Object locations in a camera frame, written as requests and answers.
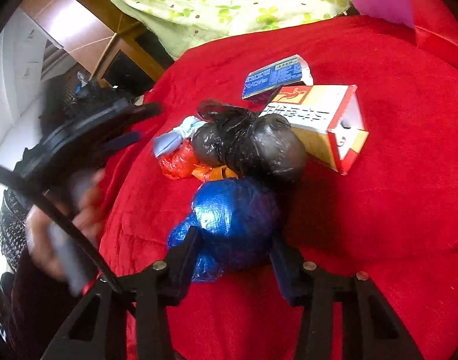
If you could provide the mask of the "blue silver toothpaste box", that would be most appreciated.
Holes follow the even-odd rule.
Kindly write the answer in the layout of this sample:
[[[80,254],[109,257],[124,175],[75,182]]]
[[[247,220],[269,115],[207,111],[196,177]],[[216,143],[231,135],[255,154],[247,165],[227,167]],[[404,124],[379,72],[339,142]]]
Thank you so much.
[[[314,78],[308,63],[300,55],[292,55],[250,72],[245,79],[242,99],[298,82],[312,86]]]

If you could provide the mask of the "black plastic bag ball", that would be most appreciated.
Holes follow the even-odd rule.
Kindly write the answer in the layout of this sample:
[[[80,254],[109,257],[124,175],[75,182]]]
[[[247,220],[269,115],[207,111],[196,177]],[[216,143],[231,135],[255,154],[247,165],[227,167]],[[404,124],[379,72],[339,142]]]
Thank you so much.
[[[192,148],[203,164],[225,165],[264,184],[292,183],[304,171],[305,146],[285,117],[212,99],[200,103],[197,114],[205,124],[194,133]]]

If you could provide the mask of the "red white orange carton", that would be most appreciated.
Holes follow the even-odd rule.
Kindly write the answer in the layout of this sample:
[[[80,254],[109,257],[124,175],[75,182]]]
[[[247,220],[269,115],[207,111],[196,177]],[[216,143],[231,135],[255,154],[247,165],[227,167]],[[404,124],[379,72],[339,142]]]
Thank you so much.
[[[356,85],[284,86],[261,114],[287,119],[307,153],[341,175],[349,172],[369,135]]]

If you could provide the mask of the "red plastic bag scrap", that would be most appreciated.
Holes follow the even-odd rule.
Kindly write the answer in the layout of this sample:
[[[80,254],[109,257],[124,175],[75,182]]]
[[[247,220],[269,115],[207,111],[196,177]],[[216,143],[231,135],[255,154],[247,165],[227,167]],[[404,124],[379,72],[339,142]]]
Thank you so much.
[[[193,152],[192,142],[183,140],[181,146],[169,154],[164,154],[158,160],[162,174],[171,180],[188,178],[198,164]]]

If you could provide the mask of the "white blue crumpled wrapper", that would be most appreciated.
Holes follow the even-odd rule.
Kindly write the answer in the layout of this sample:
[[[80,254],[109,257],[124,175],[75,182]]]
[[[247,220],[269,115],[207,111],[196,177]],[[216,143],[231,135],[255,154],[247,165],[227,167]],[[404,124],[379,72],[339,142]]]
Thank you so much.
[[[206,122],[196,116],[186,117],[182,123],[153,140],[153,153],[156,158],[168,155],[177,150],[184,140],[191,140],[196,131],[203,127]]]

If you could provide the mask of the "green clover quilt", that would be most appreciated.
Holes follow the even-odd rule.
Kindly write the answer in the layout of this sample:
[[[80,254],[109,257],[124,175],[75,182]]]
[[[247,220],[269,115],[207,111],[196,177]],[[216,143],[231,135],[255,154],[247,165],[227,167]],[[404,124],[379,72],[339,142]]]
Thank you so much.
[[[343,15],[351,0],[110,0],[156,35],[172,59],[207,42]]]

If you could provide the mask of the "orange wrapper scrap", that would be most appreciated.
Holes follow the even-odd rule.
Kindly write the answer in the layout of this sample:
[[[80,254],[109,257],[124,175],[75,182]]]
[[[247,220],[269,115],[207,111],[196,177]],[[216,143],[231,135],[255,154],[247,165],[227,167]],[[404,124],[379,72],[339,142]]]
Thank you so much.
[[[226,165],[213,167],[201,164],[194,168],[192,175],[201,182],[239,178],[238,174]]]

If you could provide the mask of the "blue plastic bag ball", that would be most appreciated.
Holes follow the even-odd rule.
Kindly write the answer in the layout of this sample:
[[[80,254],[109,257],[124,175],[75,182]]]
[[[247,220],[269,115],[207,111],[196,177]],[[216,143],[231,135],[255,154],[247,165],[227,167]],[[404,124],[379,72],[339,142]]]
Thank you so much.
[[[199,228],[201,251],[192,281],[213,282],[226,270],[260,262],[278,217],[275,194],[255,180],[208,181],[194,194],[188,215],[171,230],[167,246],[180,245],[191,227]]]

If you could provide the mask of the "black white floral garment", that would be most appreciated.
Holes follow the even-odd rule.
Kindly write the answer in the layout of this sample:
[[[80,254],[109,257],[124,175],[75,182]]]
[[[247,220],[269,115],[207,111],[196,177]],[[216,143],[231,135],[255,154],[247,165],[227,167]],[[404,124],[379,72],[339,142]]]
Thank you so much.
[[[16,271],[26,246],[27,210],[12,190],[5,190],[0,210],[0,248],[10,269]]]

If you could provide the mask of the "red blanket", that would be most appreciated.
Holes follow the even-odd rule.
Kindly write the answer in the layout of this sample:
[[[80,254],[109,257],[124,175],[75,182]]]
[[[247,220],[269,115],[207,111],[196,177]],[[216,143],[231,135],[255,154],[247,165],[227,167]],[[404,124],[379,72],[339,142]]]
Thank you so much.
[[[240,104],[247,74],[301,55],[320,84],[357,86],[369,130],[349,173],[309,160],[290,193],[288,243],[330,272],[367,272],[426,359],[458,347],[458,22],[442,0],[410,0],[414,27],[364,16],[228,37],[186,51],[147,101],[164,113],[109,161],[101,254],[118,275],[166,252],[199,183],[166,178],[152,138],[200,101]]]

